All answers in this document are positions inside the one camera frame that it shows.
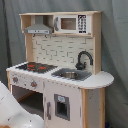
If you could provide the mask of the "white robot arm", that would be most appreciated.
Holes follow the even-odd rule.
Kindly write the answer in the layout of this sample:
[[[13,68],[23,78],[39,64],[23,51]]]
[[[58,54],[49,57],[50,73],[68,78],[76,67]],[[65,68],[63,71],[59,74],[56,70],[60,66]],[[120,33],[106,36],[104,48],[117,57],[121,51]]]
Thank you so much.
[[[45,128],[45,123],[39,115],[26,111],[0,81],[0,126]]]

